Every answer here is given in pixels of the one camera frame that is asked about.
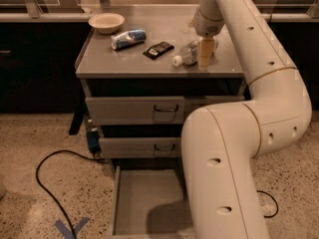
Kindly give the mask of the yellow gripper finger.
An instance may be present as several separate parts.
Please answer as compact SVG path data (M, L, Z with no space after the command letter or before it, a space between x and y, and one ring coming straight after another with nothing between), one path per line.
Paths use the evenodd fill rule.
M202 38L197 45L197 64L201 71L205 71L210 63L216 43L213 38Z

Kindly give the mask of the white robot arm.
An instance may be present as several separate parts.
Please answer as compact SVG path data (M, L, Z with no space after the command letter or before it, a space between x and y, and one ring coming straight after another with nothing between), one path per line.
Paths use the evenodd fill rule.
M312 115L308 92L252 0L201 0L194 28L202 38L227 29L251 95L199 108L183 124L181 157L195 239L270 239L250 160L303 135Z

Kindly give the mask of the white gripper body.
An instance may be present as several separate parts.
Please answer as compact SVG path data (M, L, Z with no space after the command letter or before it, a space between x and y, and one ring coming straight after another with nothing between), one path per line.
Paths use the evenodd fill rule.
M201 0L193 17L193 27L200 37L212 38L222 29L224 20L215 0Z

